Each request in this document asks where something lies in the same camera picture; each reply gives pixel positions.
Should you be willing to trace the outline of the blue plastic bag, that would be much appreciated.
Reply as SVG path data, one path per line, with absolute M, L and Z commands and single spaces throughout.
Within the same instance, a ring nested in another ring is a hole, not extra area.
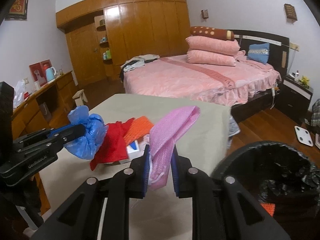
M 80 159 L 92 160 L 103 144 L 108 126 L 99 114 L 89 114 L 85 105 L 70 111 L 68 119 L 72 125 L 83 125 L 85 132 L 79 138 L 64 144 L 65 149 Z

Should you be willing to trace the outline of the red knit gloves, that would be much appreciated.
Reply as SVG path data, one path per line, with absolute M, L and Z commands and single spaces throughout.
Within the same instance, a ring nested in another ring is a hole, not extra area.
M 124 137 L 133 121 L 134 118 L 131 118 L 126 122 L 116 121 L 107 124 L 108 129 L 103 144 L 90 162 L 92 171 L 98 164 L 109 164 L 128 158 Z

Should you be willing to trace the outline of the pink mesh bag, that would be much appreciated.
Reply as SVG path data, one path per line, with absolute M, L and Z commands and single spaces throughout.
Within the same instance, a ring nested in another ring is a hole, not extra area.
M 152 190 L 165 187 L 175 144 L 200 116 L 197 106 L 173 109 L 159 120 L 149 133 L 149 178 Z

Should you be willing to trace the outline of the black trash bin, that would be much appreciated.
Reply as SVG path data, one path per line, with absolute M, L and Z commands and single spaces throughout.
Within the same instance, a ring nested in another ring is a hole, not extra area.
M 214 179 L 235 177 L 292 236 L 319 234 L 319 167 L 304 153 L 276 141 L 245 145 L 225 157 Z

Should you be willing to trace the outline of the small white stool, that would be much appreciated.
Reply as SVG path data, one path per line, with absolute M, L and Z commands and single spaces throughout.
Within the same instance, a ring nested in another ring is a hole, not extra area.
M 76 106 L 83 106 L 87 105 L 88 99 L 85 95 L 85 91 L 83 89 L 77 91 L 73 96 L 72 99 L 74 100 Z

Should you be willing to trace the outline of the white plastic bag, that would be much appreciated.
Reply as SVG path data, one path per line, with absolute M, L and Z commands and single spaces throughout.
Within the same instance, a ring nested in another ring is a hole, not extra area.
M 25 81 L 18 81 L 16 87 L 14 88 L 14 100 L 13 100 L 13 109 L 17 108 L 24 101 L 25 94 Z

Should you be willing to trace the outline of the light blue kettle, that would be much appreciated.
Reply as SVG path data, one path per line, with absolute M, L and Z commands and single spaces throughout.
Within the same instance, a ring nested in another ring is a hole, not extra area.
M 50 83 L 53 80 L 55 80 L 55 76 L 56 76 L 56 69 L 54 67 L 47 67 L 46 68 L 47 82 Z

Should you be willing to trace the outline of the white blue alcohol pad box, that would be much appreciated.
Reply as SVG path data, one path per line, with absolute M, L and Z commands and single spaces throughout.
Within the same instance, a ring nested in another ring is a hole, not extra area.
M 131 162 L 133 159 L 143 156 L 146 143 L 142 141 L 135 140 L 129 146 L 126 147 L 127 159 L 120 160 L 120 164 Z

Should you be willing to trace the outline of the orange mesh scrubber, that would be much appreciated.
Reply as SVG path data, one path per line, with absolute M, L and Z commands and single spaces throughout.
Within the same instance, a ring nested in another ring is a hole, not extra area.
M 154 124 L 146 116 L 134 119 L 129 130 L 124 135 L 126 146 L 149 134 L 153 126 Z

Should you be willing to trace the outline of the pile of clothes on bed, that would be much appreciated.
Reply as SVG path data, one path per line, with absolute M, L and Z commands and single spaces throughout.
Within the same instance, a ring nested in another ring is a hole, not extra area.
M 135 56 L 129 60 L 127 60 L 123 65 L 120 67 L 120 74 L 119 78 L 121 82 L 124 81 L 124 73 L 135 70 L 136 68 L 140 68 L 145 66 L 147 63 L 153 62 L 155 60 L 160 59 L 159 55 L 155 54 L 145 54 Z

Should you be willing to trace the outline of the wooden wardrobe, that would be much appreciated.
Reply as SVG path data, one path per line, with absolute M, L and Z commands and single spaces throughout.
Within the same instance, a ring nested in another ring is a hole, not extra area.
M 79 87 L 115 80 L 134 56 L 185 54 L 187 0 L 83 0 L 56 13 Z

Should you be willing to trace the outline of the white bathroom scale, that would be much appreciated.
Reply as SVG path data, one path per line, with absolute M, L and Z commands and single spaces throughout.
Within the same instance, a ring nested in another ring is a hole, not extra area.
M 313 147 L 313 141 L 308 130 L 299 126 L 295 126 L 294 129 L 295 129 L 297 140 L 301 144 Z

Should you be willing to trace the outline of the pink floor scale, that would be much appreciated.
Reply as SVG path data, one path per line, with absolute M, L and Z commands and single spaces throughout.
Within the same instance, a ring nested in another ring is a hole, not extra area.
M 314 144 L 320 150 L 320 135 L 318 133 L 315 134 Z

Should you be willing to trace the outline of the bed with pink cover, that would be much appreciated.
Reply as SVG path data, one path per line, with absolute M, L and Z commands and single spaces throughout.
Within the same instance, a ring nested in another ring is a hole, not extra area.
M 271 90 L 281 83 L 281 75 L 240 51 L 234 66 L 191 64 L 185 55 L 163 57 L 125 72 L 122 80 L 127 94 L 228 106 L 236 122 L 242 122 L 272 103 Z

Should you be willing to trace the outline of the plaid bag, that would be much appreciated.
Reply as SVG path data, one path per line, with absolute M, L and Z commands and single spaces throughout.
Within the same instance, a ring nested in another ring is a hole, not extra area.
M 317 99 L 312 106 L 310 125 L 312 127 L 320 126 L 320 99 Z

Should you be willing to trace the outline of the black white nightstand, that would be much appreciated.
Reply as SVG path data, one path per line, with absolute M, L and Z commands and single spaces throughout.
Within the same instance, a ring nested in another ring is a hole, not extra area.
M 313 89 L 306 88 L 300 81 L 295 81 L 289 75 L 285 76 L 276 96 L 275 107 L 297 124 L 304 121 L 313 96 Z

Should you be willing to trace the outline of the lower pink pillow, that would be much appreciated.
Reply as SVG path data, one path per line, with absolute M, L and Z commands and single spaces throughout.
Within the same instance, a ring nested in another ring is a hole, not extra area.
M 196 49 L 192 49 L 187 52 L 187 62 L 194 64 L 213 64 L 229 67 L 236 66 L 236 60 L 233 56 Z

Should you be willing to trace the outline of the yellow toy on nightstand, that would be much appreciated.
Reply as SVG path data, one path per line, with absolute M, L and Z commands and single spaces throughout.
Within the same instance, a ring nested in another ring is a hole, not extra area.
M 310 79 L 308 79 L 306 76 L 302 76 L 299 80 L 302 86 L 309 88 L 310 87 Z

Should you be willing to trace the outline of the blue cushion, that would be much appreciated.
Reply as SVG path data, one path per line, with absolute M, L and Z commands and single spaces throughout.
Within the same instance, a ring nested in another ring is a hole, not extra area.
M 248 48 L 247 58 L 262 64 L 267 64 L 270 55 L 270 44 L 251 44 Z

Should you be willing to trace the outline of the black headboard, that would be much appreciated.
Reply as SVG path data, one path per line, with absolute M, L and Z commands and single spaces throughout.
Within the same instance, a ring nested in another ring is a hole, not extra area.
M 264 33 L 252 30 L 232 30 L 234 38 L 238 41 L 240 49 L 246 54 L 263 53 L 262 58 L 268 54 L 268 64 L 270 64 L 283 79 L 287 75 L 289 62 L 290 39 L 271 33 Z

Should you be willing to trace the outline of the brown dotted bolster pillow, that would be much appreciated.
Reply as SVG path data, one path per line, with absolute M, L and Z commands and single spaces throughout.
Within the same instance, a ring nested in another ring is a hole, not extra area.
M 234 41 L 235 39 L 233 31 L 213 27 L 193 26 L 190 28 L 190 34 L 193 36 L 204 36 L 223 41 Z

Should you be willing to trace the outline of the red picture frame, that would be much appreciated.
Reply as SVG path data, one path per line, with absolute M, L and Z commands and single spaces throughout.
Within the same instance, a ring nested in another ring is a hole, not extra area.
M 38 82 L 40 87 L 47 84 L 48 81 L 46 78 L 46 69 L 51 66 L 52 64 L 50 60 L 44 60 L 44 61 L 29 65 L 29 69 L 33 77 L 33 81 Z

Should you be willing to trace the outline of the framed wall picture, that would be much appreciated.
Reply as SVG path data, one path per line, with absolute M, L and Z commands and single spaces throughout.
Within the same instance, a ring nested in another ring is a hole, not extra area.
M 6 15 L 5 20 L 27 20 L 28 1 L 29 0 L 16 0 Z

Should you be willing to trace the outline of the left wall lamp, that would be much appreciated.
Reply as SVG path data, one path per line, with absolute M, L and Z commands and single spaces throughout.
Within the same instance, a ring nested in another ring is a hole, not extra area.
M 203 20 L 206 20 L 206 19 L 209 18 L 207 9 L 201 10 L 201 17 L 202 17 Z

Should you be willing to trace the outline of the wall lamp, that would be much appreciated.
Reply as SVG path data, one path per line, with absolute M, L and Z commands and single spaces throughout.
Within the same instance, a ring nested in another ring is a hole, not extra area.
M 201 10 L 201 17 L 202 17 L 203 20 L 206 20 L 206 19 L 209 18 L 207 9 Z
M 285 9 L 286 18 L 288 20 L 291 20 L 293 22 L 298 21 L 294 6 L 292 6 L 291 4 L 284 4 L 284 9 Z

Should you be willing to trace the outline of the right wall lamp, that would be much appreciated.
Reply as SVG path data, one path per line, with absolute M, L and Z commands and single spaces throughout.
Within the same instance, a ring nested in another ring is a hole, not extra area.
M 291 20 L 293 22 L 298 21 L 294 6 L 292 6 L 291 4 L 284 4 L 284 9 L 285 9 L 286 18 L 288 20 Z

